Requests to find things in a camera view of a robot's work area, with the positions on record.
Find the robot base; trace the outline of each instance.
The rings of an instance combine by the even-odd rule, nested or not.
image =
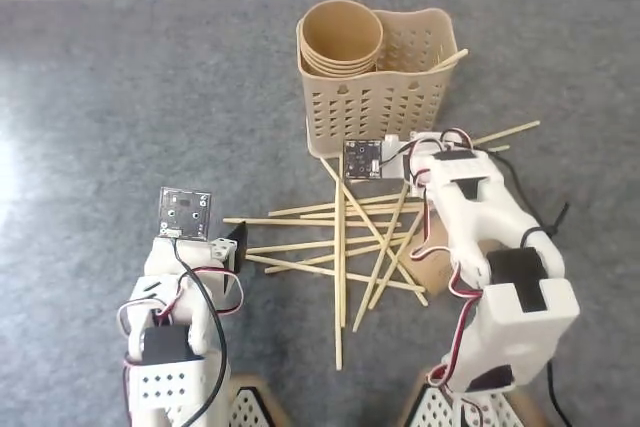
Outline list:
[[[397,427],[550,427],[550,423],[526,392],[516,389],[504,395],[487,394],[469,396],[469,400],[483,408],[483,425],[480,426],[476,409],[464,404],[465,423],[454,417],[451,398],[425,385],[428,370],[421,372],[416,379],[411,395],[407,399],[404,411]]]
[[[425,388],[421,398],[417,399],[411,417],[405,423],[406,427],[448,427],[464,426],[454,422],[454,411],[440,390]],[[466,424],[471,427],[525,427],[518,415],[511,408],[511,404],[502,394],[492,394],[474,399],[473,402],[482,409],[483,424],[480,425],[480,415],[475,407],[464,404]]]
[[[232,375],[229,427],[290,427],[284,410],[267,384],[253,375]]]

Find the pile of chopsticks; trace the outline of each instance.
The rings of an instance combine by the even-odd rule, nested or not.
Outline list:
[[[530,122],[512,129],[507,129],[496,134],[488,135],[474,141],[475,145],[491,142],[508,135],[512,135],[523,130],[537,127],[539,121]],[[490,150],[500,152],[507,150],[508,145],[493,147]],[[336,369],[341,370],[342,361],[342,329],[347,325],[347,280],[366,283],[366,290],[360,302],[355,320],[353,322],[353,332],[358,330],[360,323],[367,309],[375,308],[386,287],[402,289],[412,292],[423,306],[429,303],[425,297],[426,289],[417,285],[407,269],[400,262],[399,257],[410,244],[413,236],[418,232],[422,223],[423,211],[422,202],[405,202],[408,185],[404,184],[399,194],[383,195],[364,199],[356,199],[341,178],[343,159],[339,159],[340,175],[324,160],[320,159],[322,165],[334,180],[335,198],[332,203],[317,204],[306,207],[296,207],[285,210],[272,211],[266,219],[247,218],[227,218],[224,222],[281,226],[325,226],[334,228],[333,240],[322,240],[315,242],[305,242],[299,244],[276,245],[266,247],[253,247],[247,250],[246,259],[258,264],[268,265],[265,269],[267,274],[274,274],[285,271],[304,271],[314,274],[322,274],[333,277],[334,281],[334,330],[336,347]],[[396,232],[399,227],[398,218],[404,213],[415,213],[415,219],[406,232]],[[377,215],[391,215],[391,220],[386,222],[373,222],[370,217]],[[346,220],[350,217],[360,217],[360,220]],[[347,238],[347,227],[366,227],[371,235],[365,237]],[[346,250],[347,246],[358,246]],[[315,249],[320,247],[333,247],[333,254],[313,257],[300,262],[290,262],[258,254],[268,254],[277,252],[290,252],[294,250]],[[373,266],[371,275],[360,275],[347,272],[346,259],[370,252],[378,252],[378,257]],[[380,278],[385,257],[390,263],[386,272]],[[318,264],[327,262],[333,263],[333,269],[318,267]],[[403,281],[391,280],[395,271],[400,272]]]

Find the circuit board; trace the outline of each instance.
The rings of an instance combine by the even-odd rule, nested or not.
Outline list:
[[[381,140],[347,140],[344,143],[344,175],[347,179],[380,179]]]
[[[160,191],[159,235],[207,240],[211,193],[163,187]]]

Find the paper cup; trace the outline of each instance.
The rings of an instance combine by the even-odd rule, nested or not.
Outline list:
[[[361,69],[375,63],[382,47],[382,23],[367,7],[351,0],[327,0],[302,18],[305,57],[335,69]]]

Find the black cable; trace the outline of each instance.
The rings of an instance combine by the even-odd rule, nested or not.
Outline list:
[[[224,375],[227,370],[227,340],[224,336],[224,330],[222,329],[222,322],[220,322],[218,311],[216,310],[215,305],[213,305],[213,300],[211,300],[211,297],[207,293],[207,289],[205,288],[200,278],[195,274],[195,272],[193,272],[193,269],[189,267],[189,265],[180,258],[180,255],[178,254],[178,244],[176,242],[176,239],[171,239],[171,244],[173,245],[173,253],[176,256],[176,260],[180,262],[186,274],[193,281],[193,283],[196,284],[196,287],[198,287],[198,290],[202,294],[202,297],[204,297],[204,301],[207,304],[207,307],[209,308],[209,312],[211,313],[211,317],[213,317],[213,322],[216,325],[216,330],[218,331],[218,337],[220,338],[220,354],[221,354],[220,357],[221,358],[220,358],[220,370],[218,372],[218,379],[216,380],[216,383],[213,386],[213,389],[211,390],[209,397],[207,397],[207,399],[204,401],[202,406],[191,417],[189,417],[189,419],[184,424],[182,424],[182,427],[189,427],[193,425],[195,421],[198,420],[207,411],[209,407],[211,407],[211,404],[213,404],[213,401],[216,400],[216,397],[218,396],[218,393],[222,388],[222,383],[224,382]]]
[[[460,132],[458,131],[458,129],[452,129],[452,128],[444,129],[440,134],[440,142],[444,142],[444,136],[447,135],[449,132],[453,132],[454,134],[458,134],[460,137],[463,137],[462,135],[460,135]],[[467,149],[473,149],[474,147],[469,143],[469,140],[466,138],[465,140],[467,141],[465,147]]]
[[[395,154],[393,154],[391,157],[389,157],[386,160],[383,160],[382,162],[380,162],[380,165],[386,165],[389,162],[391,162],[393,159],[395,159],[397,156],[399,156],[400,154],[406,152],[407,150],[409,150],[411,147],[413,147],[415,144],[420,143],[420,144],[426,144],[426,143],[434,143],[434,144],[438,144],[438,146],[440,147],[440,143],[437,139],[416,139],[416,140],[412,140],[410,142],[407,142],[406,144],[404,144],[402,147],[400,147]]]
[[[553,364],[551,363],[553,359],[547,362],[547,390],[549,391],[549,398],[551,399],[551,403],[553,404],[553,408],[556,409],[556,413],[564,422],[566,427],[572,427],[571,422],[569,421],[569,417],[565,415],[565,413],[560,408],[558,404],[558,399],[556,399],[556,390],[553,386]]]

